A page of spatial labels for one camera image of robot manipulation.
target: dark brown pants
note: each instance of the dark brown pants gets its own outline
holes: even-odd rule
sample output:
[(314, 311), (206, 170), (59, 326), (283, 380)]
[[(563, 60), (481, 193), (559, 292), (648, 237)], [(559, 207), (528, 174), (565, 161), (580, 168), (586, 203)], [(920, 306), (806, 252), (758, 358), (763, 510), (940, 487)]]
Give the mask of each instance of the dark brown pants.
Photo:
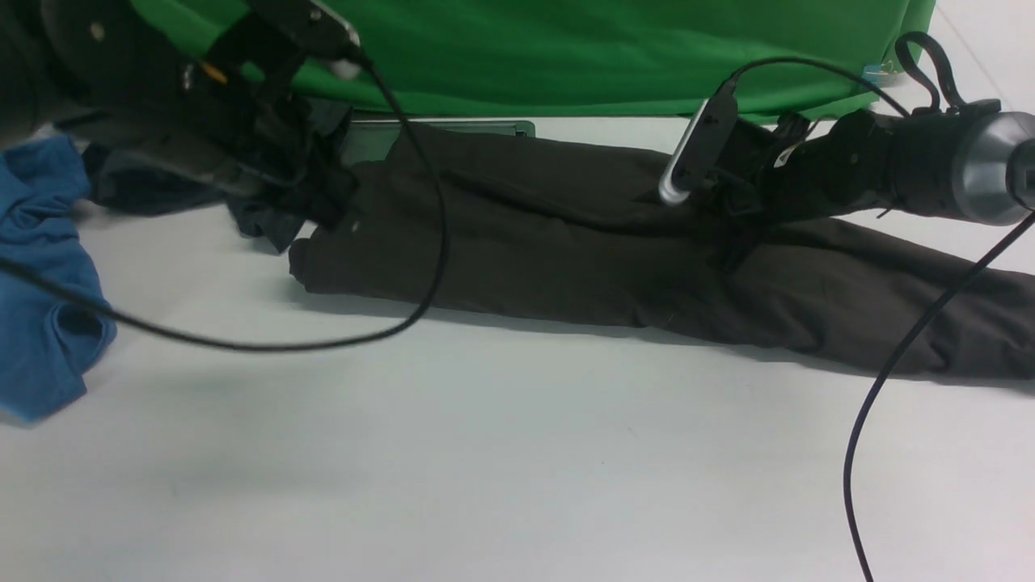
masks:
[[(656, 327), (786, 348), (866, 371), (968, 261), (837, 220), (773, 233), (735, 274), (707, 264), (714, 225), (656, 202), (668, 156), (420, 127), (439, 166), (453, 253), (436, 305), (561, 322)], [(415, 302), (439, 225), (408, 140), (356, 169), (355, 211), (291, 251), (312, 293)], [(1035, 377), (1035, 278), (989, 270), (929, 326), (898, 374)]]

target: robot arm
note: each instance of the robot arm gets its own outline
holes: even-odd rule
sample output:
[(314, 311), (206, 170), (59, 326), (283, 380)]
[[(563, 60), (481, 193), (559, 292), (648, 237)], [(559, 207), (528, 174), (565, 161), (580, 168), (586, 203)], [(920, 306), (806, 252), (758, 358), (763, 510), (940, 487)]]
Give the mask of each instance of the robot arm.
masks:
[[(308, 58), (354, 77), (364, 60), (359, 39), (309, 0), (249, 5), (194, 59), (129, 0), (0, 0), (0, 149), (53, 123), (332, 228), (351, 177), (290, 83)], [(246, 63), (263, 82), (244, 79)]]
[[(948, 111), (908, 42), (930, 53)], [(896, 52), (933, 96), (907, 117), (860, 110), (806, 141), (810, 122), (797, 114), (771, 132), (739, 118), (737, 74), (701, 108), (658, 190), (668, 204), (690, 201), (723, 220), (720, 268), (736, 269), (785, 223), (884, 208), (1005, 226), (1035, 208), (1035, 116), (1003, 112), (997, 99), (964, 101), (944, 51), (926, 34), (908, 33)]]

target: folded cloth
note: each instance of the folded cloth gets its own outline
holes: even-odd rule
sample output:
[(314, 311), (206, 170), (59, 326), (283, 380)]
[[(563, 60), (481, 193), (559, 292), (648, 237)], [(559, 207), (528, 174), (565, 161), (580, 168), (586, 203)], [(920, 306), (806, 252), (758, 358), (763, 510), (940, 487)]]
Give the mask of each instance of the folded cloth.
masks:
[[(417, 127), (452, 225), (440, 308), (657, 327), (786, 348), (874, 372), (971, 263), (844, 221), (777, 229), (733, 274), (709, 264), (719, 225), (657, 202), (669, 156)], [(313, 293), (417, 301), (438, 250), (435, 190), (402, 137), (334, 232), (291, 249)], [(989, 269), (931, 322), (899, 374), (1035, 378), (1035, 277)]]
[[(89, 193), (66, 137), (0, 154), (0, 255), (103, 303), (69, 217)], [(115, 338), (115, 324), (3, 273), (0, 305), (0, 408), (31, 423), (83, 396), (83, 374)]]

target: black strap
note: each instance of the black strap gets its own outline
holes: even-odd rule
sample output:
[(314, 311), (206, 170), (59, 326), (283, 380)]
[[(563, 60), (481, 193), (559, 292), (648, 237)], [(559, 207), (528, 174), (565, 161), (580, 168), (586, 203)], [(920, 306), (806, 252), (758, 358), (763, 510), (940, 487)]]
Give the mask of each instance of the black strap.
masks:
[(952, 64), (949, 62), (949, 57), (945, 54), (942, 46), (924, 32), (907, 32), (895, 40), (895, 56), (898, 58), (898, 63), (901, 64), (903, 70), (930, 93), (930, 109), (933, 111), (940, 111), (942, 99), (939, 96), (938, 87), (930, 81), (930, 78), (920, 70), (916, 59), (913, 58), (913, 53), (909, 48), (910, 43), (919, 46), (930, 57), (931, 62), (935, 64), (935, 72), (938, 74), (938, 84), (949, 107), (959, 109), (966, 106), (967, 101), (964, 100), (956, 89), (956, 80), (952, 75)]

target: green fabric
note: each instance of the green fabric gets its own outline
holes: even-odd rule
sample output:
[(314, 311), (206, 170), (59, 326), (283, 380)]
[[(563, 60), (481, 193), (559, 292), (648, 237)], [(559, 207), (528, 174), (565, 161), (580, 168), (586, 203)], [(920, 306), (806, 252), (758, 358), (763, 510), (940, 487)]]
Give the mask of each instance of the green fabric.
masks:
[[(134, 0), (201, 55), (246, 10), (241, 0)], [(325, 0), (353, 23), (408, 112), (424, 115), (672, 115), (694, 111), (739, 65), (796, 55), (861, 72), (935, 0)], [(383, 111), (366, 81), (309, 66), (306, 93)], [(838, 115), (871, 100), (802, 66), (751, 71), (744, 113)]]

